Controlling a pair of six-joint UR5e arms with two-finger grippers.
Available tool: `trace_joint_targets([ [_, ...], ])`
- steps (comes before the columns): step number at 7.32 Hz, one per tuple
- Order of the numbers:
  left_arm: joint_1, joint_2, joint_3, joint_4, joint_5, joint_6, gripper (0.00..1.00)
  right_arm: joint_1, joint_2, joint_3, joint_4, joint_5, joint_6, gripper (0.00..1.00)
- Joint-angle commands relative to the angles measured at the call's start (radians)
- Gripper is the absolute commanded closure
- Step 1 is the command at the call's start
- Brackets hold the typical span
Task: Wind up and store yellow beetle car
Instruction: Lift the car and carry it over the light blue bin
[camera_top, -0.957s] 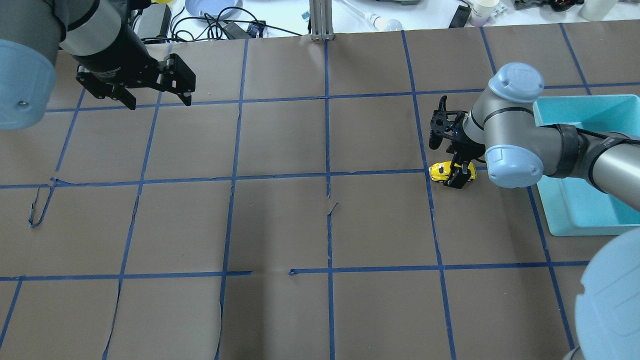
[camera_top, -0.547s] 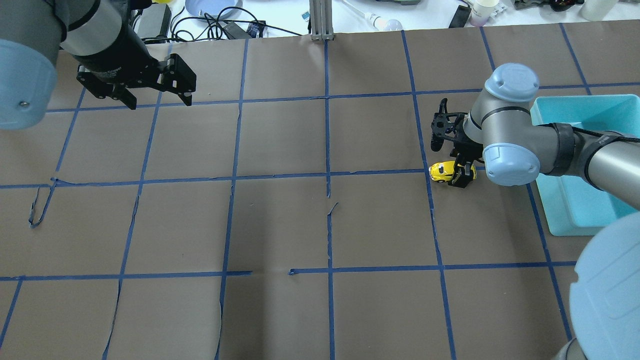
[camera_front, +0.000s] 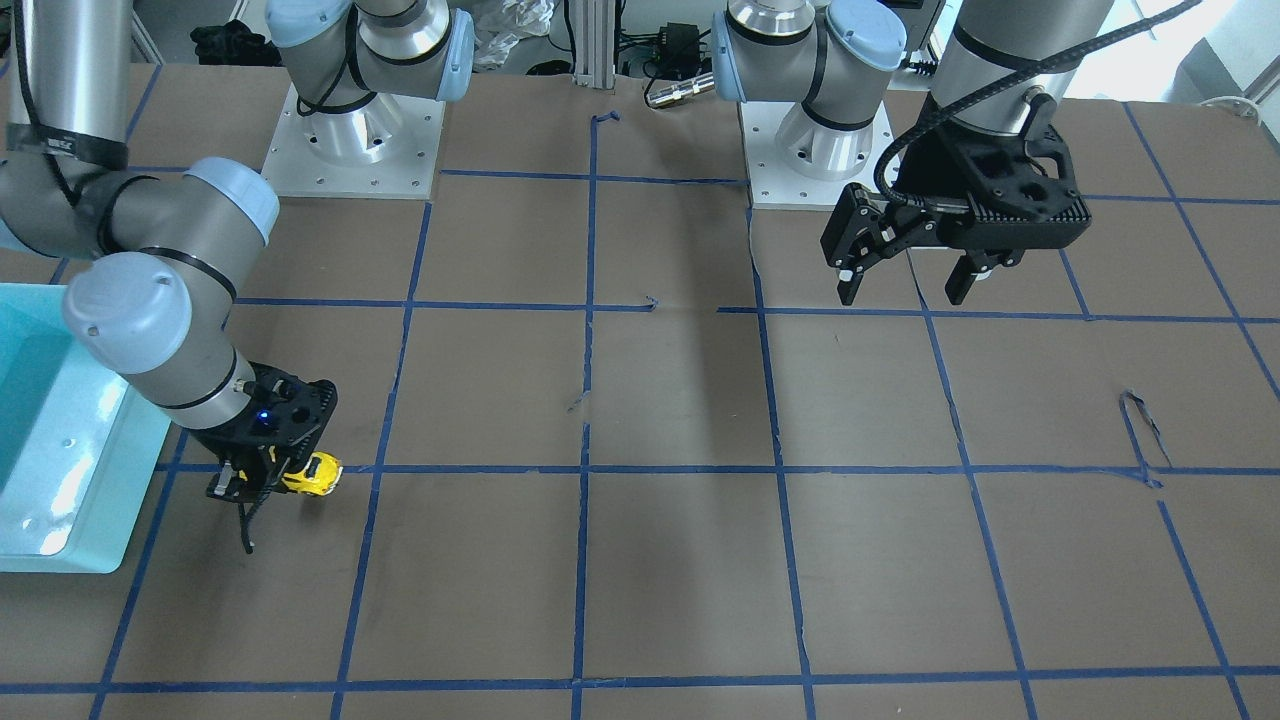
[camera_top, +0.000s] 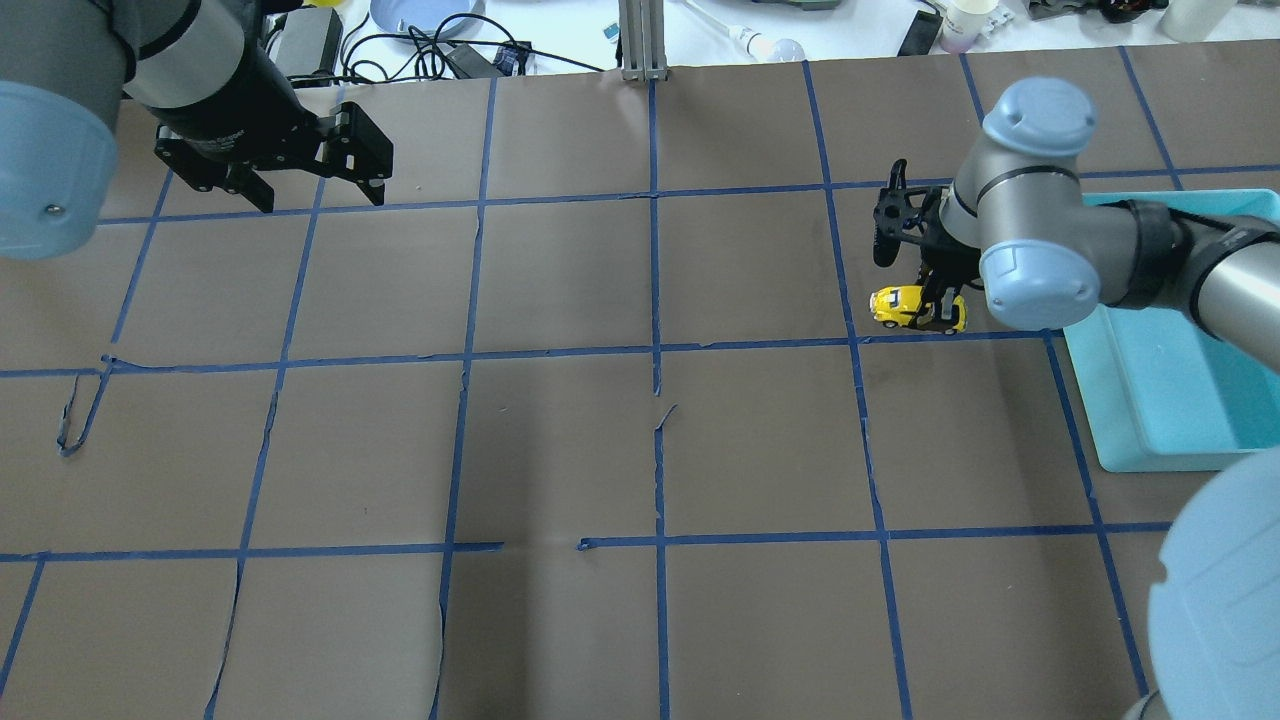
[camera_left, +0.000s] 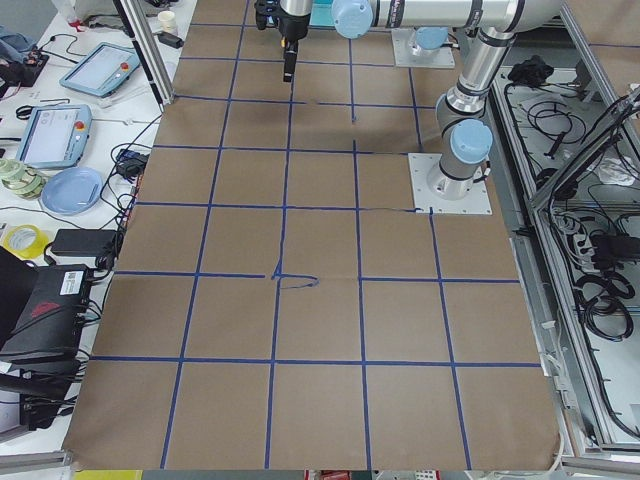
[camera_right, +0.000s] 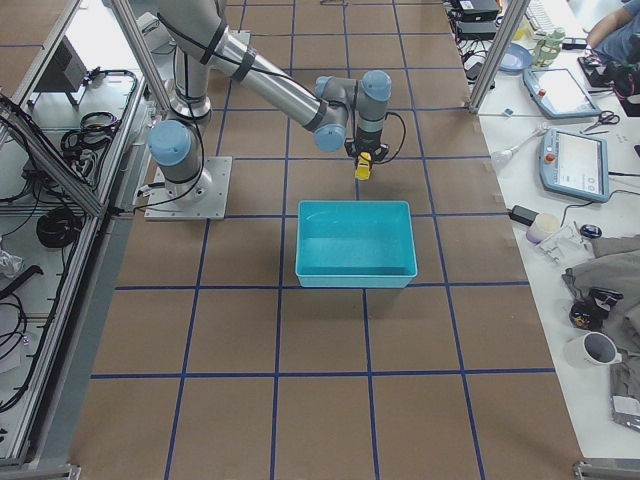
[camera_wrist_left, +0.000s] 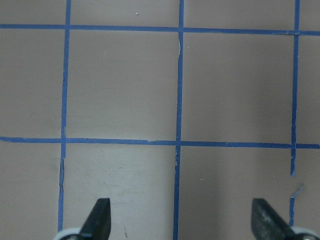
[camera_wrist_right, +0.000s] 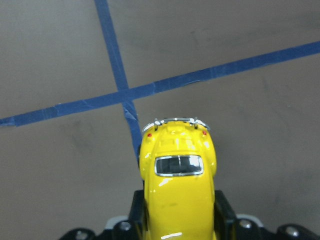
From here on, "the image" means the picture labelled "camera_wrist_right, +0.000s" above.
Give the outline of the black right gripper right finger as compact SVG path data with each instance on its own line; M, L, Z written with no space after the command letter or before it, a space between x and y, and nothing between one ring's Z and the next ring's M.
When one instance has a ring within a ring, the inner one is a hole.
M237 217L221 190L215 190L214 232L217 240L233 240Z

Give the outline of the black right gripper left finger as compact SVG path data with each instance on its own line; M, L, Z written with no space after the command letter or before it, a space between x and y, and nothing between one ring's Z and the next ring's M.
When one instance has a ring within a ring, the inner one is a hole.
M128 223L128 232L132 240L150 239L149 212L143 190L136 190L133 194Z

